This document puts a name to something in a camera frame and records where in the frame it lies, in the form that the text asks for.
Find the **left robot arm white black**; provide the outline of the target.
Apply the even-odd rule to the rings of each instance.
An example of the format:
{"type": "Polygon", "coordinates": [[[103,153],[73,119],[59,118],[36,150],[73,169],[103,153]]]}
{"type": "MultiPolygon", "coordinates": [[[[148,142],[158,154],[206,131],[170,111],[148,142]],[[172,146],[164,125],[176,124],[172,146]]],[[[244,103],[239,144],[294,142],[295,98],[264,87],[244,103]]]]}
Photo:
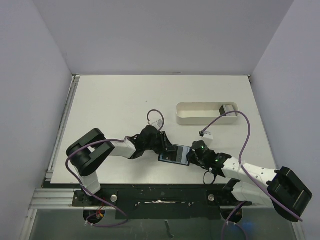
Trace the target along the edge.
{"type": "Polygon", "coordinates": [[[141,133],[124,139],[107,139],[100,129],[94,128],[66,150],[65,167],[84,190],[84,200],[95,206],[102,199],[97,169],[107,157],[134,160],[143,156],[146,151],[161,155],[174,153],[176,149],[166,132],[152,125],[147,125],[141,133]]]}

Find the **black VIP credit card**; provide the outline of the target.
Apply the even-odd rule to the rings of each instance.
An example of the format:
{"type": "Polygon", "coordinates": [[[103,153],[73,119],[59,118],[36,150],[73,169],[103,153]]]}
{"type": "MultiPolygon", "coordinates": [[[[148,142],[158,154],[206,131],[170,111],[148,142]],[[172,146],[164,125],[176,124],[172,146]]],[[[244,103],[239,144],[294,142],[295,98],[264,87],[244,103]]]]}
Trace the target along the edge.
{"type": "Polygon", "coordinates": [[[159,161],[162,162],[176,162],[177,161],[177,152],[165,152],[159,156],[159,161]]]}

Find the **silver VIP credit card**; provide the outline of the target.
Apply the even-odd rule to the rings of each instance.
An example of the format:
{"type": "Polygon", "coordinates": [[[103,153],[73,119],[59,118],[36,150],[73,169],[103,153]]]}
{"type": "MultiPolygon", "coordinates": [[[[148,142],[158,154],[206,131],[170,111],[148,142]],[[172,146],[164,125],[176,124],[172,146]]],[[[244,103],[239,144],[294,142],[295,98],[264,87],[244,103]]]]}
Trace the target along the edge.
{"type": "Polygon", "coordinates": [[[190,152],[190,148],[187,146],[177,146],[176,162],[180,165],[188,166],[189,161],[187,154],[190,152]]]}

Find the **black card holder wallet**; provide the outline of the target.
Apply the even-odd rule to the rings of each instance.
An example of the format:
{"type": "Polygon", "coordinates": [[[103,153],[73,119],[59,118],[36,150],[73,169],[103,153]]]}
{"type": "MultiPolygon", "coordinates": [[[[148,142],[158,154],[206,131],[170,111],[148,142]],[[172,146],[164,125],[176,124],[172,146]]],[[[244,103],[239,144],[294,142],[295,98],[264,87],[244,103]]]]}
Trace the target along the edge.
{"type": "Polygon", "coordinates": [[[189,166],[190,162],[187,159],[187,154],[190,152],[191,148],[189,146],[183,145],[173,145],[174,151],[165,152],[158,156],[159,162],[189,166]]]}

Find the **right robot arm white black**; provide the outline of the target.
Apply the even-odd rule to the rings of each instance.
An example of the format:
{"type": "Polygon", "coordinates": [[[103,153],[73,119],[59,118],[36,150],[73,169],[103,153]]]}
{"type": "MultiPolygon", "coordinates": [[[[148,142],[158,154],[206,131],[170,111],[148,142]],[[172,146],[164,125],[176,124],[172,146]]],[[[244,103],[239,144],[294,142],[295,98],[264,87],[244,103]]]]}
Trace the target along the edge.
{"type": "Polygon", "coordinates": [[[302,214],[313,195],[288,167],[270,169],[240,161],[226,153],[216,153],[204,141],[195,141],[187,160],[215,176],[229,178],[232,185],[222,192],[230,205],[251,202],[268,207],[291,222],[302,221],[302,214]]]}

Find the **stack of silver credit cards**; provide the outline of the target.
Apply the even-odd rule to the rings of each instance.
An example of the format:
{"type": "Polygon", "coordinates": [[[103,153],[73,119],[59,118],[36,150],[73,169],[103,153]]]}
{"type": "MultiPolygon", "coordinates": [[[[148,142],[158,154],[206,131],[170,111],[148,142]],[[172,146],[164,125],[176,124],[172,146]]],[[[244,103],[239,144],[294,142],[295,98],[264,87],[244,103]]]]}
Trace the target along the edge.
{"type": "Polygon", "coordinates": [[[236,117],[237,114],[234,112],[234,106],[232,104],[224,104],[220,107],[220,115],[225,115],[226,117],[236,117]]]}

